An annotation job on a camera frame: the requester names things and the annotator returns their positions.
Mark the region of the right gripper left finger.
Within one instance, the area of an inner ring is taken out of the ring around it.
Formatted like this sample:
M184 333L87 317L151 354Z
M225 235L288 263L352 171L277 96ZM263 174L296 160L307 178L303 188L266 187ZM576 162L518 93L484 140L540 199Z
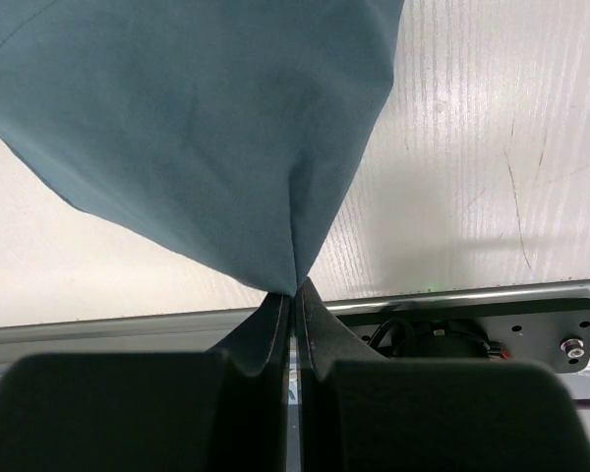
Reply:
M28 356L0 380L0 471L281 471L290 301L204 352Z

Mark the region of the blue t shirt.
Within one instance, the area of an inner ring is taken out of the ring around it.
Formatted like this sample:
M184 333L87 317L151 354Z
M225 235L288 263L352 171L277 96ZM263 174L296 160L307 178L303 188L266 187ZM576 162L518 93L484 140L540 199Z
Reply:
M398 1L0 1L0 139L62 200L294 294L392 88Z

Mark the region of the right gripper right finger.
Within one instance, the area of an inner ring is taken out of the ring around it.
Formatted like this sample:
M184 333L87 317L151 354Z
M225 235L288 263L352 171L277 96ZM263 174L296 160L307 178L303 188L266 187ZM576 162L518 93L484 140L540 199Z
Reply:
M388 359L311 281L294 299L306 471L590 471L560 375L536 363Z

